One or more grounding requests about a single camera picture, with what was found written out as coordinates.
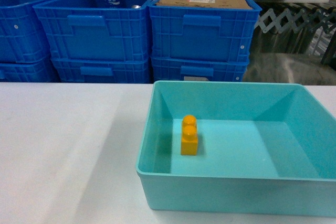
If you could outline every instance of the crate handle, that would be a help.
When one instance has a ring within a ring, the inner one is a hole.
[[[220,16],[190,15],[183,16],[183,25],[192,26],[218,26],[221,25]]]
[[[181,66],[181,75],[182,76],[196,76],[196,77],[213,77],[214,69],[213,68]]]
[[[69,26],[106,26],[104,16],[68,15]]]
[[[82,76],[113,76],[112,68],[80,67]]]
[[[6,79],[6,73],[4,70],[0,70],[0,80],[5,80]]]

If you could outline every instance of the cardboard box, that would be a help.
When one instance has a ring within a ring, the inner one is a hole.
[[[252,10],[245,0],[160,0],[156,5]]]

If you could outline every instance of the table surface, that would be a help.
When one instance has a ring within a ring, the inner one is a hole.
[[[307,89],[336,116],[336,86]],[[0,83],[0,223],[336,223],[157,211],[135,161],[150,84]]]

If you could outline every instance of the blue plastic crate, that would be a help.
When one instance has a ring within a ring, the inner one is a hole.
[[[62,82],[149,83],[149,60],[88,61],[52,59]]]
[[[196,156],[180,154],[188,114]],[[301,85],[159,81],[136,170],[153,209],[336,217],[335,136]]]
[[[160,58],[247,62],[254,25],[261,8],[156,6],[150,4],[153,54]]]
[[[54,0],[34,6],[53,58],[146,60],[151,50],[148,0],[120,1],[120,8],[105,8],[104,0]]]
[[[151,57],[154,81],[242,81],[248,62],[226,63]]]
[[[0,63],[1,82],[58,82],[50,57],[35,63]]]
[[[0,0],[0,62],[31,63],[50,54],[33,5],[46,0]]]

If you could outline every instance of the orange block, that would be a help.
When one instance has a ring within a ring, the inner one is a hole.
[[[187,115],[182,121],[181,134],[181,155],[197,154],[198,137],[196,118],[192,115]]]

